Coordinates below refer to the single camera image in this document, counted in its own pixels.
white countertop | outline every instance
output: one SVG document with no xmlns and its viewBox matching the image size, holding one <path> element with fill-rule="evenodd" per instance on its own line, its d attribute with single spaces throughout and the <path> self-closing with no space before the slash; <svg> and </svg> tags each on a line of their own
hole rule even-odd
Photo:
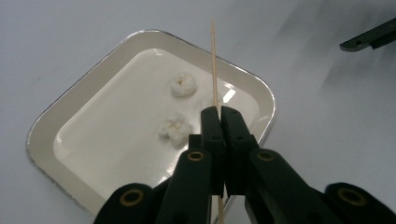
<svg viewBox="0 0 396 224">
<path fill-rule="evenodd" d="M 313 188 L 347 182 L 396 211 L 396 42 L 338 45 L 395 18 L 382 1 L 60 1 L 0 4 L 0 223 L 92 223 L 28 160 L 36 118 L 127 35 L 163 30 L 256 74 L 276 98 L 263 145 Z M 243 203 L 227 223 L 248 223 Z"/>
</svg>

toothpick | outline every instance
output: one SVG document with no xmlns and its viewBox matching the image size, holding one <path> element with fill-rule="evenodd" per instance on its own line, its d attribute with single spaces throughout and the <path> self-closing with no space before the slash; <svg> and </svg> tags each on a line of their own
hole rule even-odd
<svg viewBox="0 0 396 224">
<path fill-rule="evenodd" d="M 212 78 L 213 78 L 213 105 L 219 111 L 218 103 L 218 73 L 216 69 L 216 44 L 215 44 L 215 23 L 211 22 L 212 34 Z M 218 196 L 219 224 L 224 224 L 224 205 L 221 196 Z"/>
<path fill-rule="evenodd" d="M 213 78 L 213 105 L 219 110 L 218 104 L 218 73 L 216 69 L 215 23 L 212 20 L 212 78 Z"/>
</svg>

brass screw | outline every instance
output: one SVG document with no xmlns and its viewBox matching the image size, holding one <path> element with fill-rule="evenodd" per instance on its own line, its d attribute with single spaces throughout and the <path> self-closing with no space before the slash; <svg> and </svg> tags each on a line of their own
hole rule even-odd
<svg viewBox="0 0 396 224">
<path fill-rule="evenodd" d="M 340 188 L 337 194 L 344 202 L 352 205 L 364 206 L 367 204 L 366 198 L 354 189 Z"/>
<path fill-rule="evenodd" d="M 145 194 L 141 189 L 129 189 L 125 191 L 120 197 L 120 204 L 131 207 L 139 204 L 143 200 Z"/>
<path fill-rule="evenodd" d="M 190 161 L 201 161 L 204 159 L 204 157 L 204 153 L 199 151 L 193 151 L 187 154 L 187 158 L 189 158 Z"/>
</svg>

